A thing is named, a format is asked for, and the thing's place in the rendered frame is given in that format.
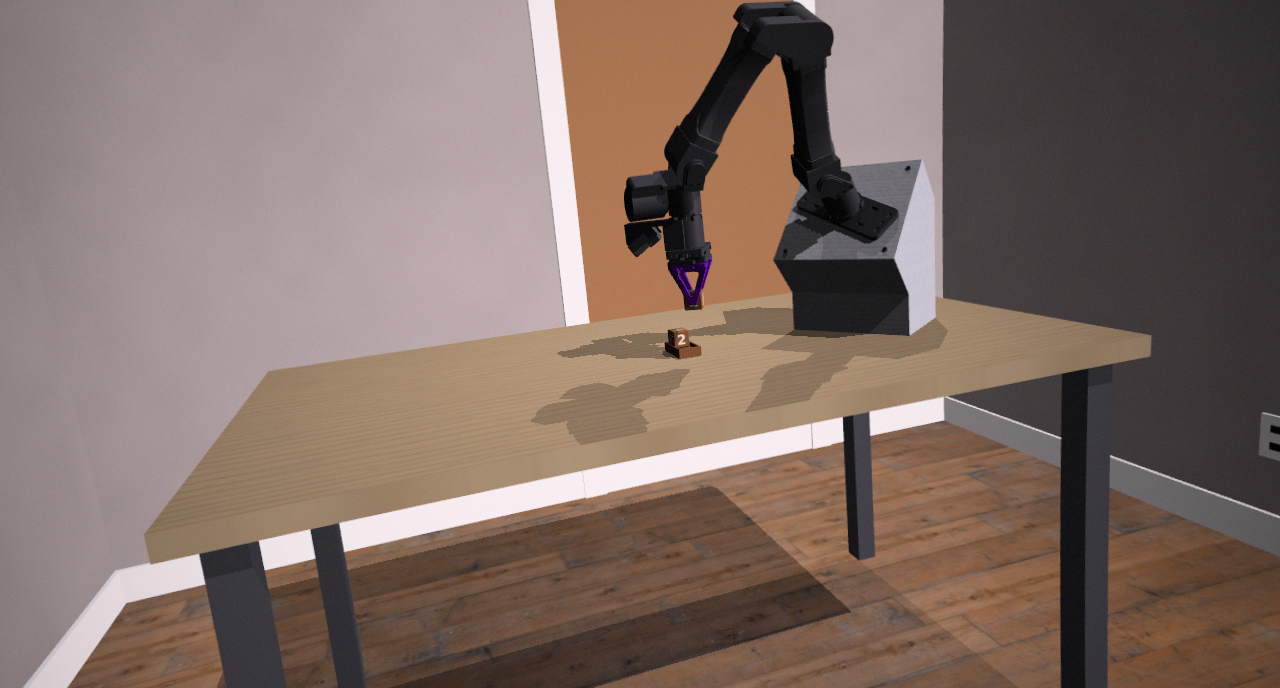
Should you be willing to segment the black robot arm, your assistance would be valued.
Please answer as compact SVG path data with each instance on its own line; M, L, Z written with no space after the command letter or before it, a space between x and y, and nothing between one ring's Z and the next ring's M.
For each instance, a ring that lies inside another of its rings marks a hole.
M625 224L625 237L628 249L635 258L649 247L652 249L662 240L659 226L663 228L666 251L686 249L684 219L680 217L691 220L692 215L701 214L700 191L704 191L705 176L719 156L716 151L724 130L774 55L781 56L788 88L794 176L806 191L797 199L797 208L867 240L879 240L899 217L899 210L861 196L850 174L841 170L841 161L835 153L826 95L826 56L831 55L835 40L829 24L797 1L742 3L733 19L739 24L724 56L698 104L675 128L666 145L668 170L626 179L625 211L630 223ZM678 220L649 220L666 217L668 211L669 217Z

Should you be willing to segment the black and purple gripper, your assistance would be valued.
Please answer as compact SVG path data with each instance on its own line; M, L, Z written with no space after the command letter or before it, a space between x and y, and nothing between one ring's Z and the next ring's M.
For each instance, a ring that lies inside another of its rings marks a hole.
M686 249L666 251L666 260L669 260L668 270L672 278L675 278L675 283L678 284L689 306L696 306L710 269L710 242L705 242L704 238L701 214L692 215L691 220L687 220L687 217L681 219L684 219ZM686 272L699 272L694 295L689 293L689 290L692 290L692 286L689 283Z

